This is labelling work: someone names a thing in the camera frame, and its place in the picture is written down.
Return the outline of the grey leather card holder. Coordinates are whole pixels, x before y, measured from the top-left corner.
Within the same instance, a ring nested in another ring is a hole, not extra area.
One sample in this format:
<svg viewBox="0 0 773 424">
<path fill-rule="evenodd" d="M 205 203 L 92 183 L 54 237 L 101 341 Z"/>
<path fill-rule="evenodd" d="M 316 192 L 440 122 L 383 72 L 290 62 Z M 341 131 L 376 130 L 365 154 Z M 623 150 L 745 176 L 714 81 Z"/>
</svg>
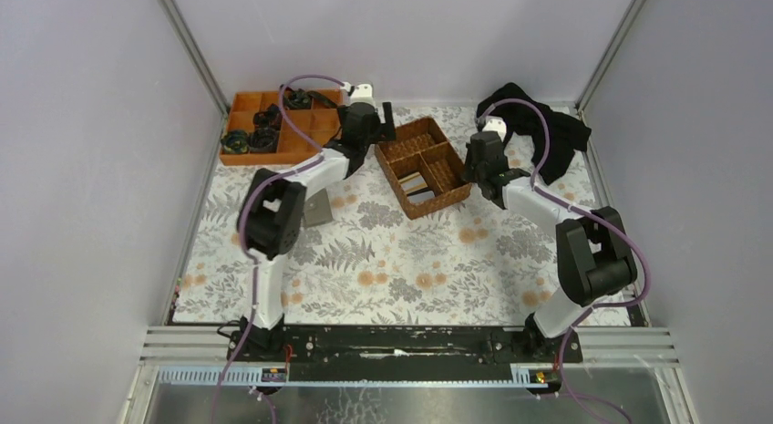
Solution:
<svg viewBox="0 0 773 424">
<path fill-rule="evenodd" d="M 305 228 L 325 225 L 334 220 L 327 189 L 313 194 L 304 204 L 303 225 Z"/>
</svg>

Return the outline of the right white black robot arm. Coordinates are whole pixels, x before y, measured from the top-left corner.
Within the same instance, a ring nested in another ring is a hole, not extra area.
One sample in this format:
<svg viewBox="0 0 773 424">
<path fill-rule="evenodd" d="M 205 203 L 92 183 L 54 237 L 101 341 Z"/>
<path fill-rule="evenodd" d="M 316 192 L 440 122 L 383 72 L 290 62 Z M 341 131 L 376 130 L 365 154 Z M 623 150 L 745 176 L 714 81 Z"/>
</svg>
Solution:
<svg viewBox="0 0 773 424">
<path fill-rule="evenodd" d="M 552 236 L 560 288 L 527 317 L 523 347 L 529 352 L 565 334 L 595 303 L 637 278 L 634 254 L 623 239 L 620 214 L 612 207 L 587 210 L 531 185 L 527 171 L 509 166 L 498 133 L 482 131 L 467 145 L 464 181 L 502 210 L 516 212 Z"/>
</svg>

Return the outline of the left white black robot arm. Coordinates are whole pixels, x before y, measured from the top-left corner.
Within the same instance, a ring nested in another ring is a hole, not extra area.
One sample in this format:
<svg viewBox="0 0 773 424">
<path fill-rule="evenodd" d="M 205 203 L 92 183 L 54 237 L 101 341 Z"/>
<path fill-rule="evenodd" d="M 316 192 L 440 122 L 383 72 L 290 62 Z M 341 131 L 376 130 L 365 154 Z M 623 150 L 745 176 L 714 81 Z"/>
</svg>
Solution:
<svg viewBox="0 0 773 424">
<path fill-rule="evenodd" d="M 245 255 L 253 261 L 251 296 L 237 346 L 261 351 L 283 347 L 283 272 L 300 234 L 306 200 L 353 175 L 370 147 L 396 139 L 392 103 L 368 102 L 337 109 L 341 132 L 314 157 L 284 172 L 254 173 L 237 221 Z"/>
</svg>

